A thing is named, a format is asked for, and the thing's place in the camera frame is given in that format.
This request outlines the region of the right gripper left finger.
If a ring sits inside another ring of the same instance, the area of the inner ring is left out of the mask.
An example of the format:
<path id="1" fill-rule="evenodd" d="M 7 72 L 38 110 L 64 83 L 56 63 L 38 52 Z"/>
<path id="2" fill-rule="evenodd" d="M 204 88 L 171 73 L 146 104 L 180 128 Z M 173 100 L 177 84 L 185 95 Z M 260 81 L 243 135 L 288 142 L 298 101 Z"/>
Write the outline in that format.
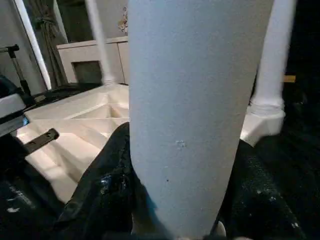
<path id="1" fill-rule="evenodd" d="M 85 170 L 53 227 L 55 240 L 120 239 L 132 232 L 130 124 L 121 124 Z"/>

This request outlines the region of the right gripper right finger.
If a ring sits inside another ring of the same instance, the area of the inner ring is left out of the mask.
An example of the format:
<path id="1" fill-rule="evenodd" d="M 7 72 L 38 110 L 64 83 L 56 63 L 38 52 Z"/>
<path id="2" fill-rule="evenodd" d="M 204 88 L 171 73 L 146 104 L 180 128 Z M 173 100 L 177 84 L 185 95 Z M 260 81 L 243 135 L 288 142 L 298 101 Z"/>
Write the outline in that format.
<path id="1" fill-rule="evenodd" d="M 227 237 L 305 240 L 292 209 L 254 148 L 240 140 L 219 212 Z"/>

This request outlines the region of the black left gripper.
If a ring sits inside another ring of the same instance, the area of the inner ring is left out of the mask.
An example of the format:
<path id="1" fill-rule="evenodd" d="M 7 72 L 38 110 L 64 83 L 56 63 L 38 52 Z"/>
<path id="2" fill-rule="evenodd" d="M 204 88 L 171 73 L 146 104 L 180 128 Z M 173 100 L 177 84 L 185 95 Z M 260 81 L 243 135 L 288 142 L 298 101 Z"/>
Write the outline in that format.
<path id="1" fill-rule="evenodd" d="M 50 182 L 27 161 L 29 155 L 59 136 L 51 128 L 27 143 L 10 133 L 0 137 L 0 182 L 33 210 L 44 208 L 46 212 L 59 213 L 64 206 Z"/>

